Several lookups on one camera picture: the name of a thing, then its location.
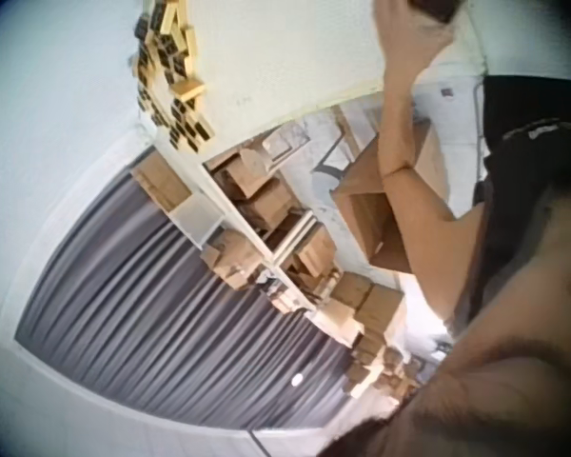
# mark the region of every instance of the shelving unit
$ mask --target shelving unit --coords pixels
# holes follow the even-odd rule
[[[215,224],[207,224],[208,230],[211,231],[205,234],[197,232],[195,238],[198,241],[205,242],[219,226],[241,232],[262,254],[263,266],[270,271],[270,275],[290,288],[303,308],[311,311],[315,310],[316,306],[300,291],[281,268],[284,260],[317,223],[317,218],[313,215],[313,212],[311,210],[306,211],[278,247],[271,250],[266,245],[266,241],[254,230],[222,189],[220,189],[198,155],[177,151],[169,142],[167,132],[164,129],[157,129],[147,114],[141,114],[141,122],[154,137],[155,148],[166,159],[180,179],[190,188],[193,195],[197,195],[195,198],[199,201],[207,199],[215,207],[217,212]],[[177,219],[172,218],[172,220],[174,220],[176,226],[180,227],[178,222],[176,222]],[[195,243],[195,246],[197,248],[202,247],[198,243]]]

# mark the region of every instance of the hand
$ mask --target hand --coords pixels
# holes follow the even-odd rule
[[[415,12],[408,0],[374,0],[375,21],[387,70],[385,78],[412,85],[453,41],[451,25]]]

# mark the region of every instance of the wooden blocks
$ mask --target wooden blocks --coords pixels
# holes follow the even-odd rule
[[[193,152],[198,152],[204,142],[210,140],[214,133],[207,122],[194,111],[194,104],[190,103],[192,101],[188,100],[184,103],[177,98],[173,101],[170,114],[174,122],[171,125],[170,140],[173,140],[171,145],[176,149],[179,149],[179,146],[187,145]]]
[[[157,33],[167,35],[178,12],[178,0],[158,0],[150,18],[150,28]]]
[[[142,14],[135,25],[135,30],[133,31],[133,34],[138,40],[142,42],[146,41],[149,24],[150,17],[147,14]]]
[[[170,143],[176,149],[199,152],[214,131],[195,112],[205,85],[194,77],[197,39],[187,22],[187,0],[156,0],[151,14],[144,13],[138,19],[134,34],[140,46],[133,75],[144,89],[143,96],[138,97],[140,109],[151,114],[157,127],[169,129]],[[165,77],[175,98],[172,107],[161,106],[159,100],[165,98],[162,92],[158,97],[154,95],[154,90],[163,90],[160,84],[154,87],[157,77]]]
[[[205,85],[196,79],[185,79],[169,87],[173,96],[183,103],[198,97],[205,89]]]

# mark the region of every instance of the open cardboard box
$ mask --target open cardboard box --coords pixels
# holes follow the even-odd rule
[[[445,200],[448,185],[438,135],[429,123],[420,123],[414,126],[414,137],[415,170]],[[411,273],[402,235],[383,190],[378,146],[377,137],[347,170],[332,198],[370,265]]]

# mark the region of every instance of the white wall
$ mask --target white wall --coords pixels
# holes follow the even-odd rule
[[[0,9],[0,305],[64,193],[135,122],[137,0]]]

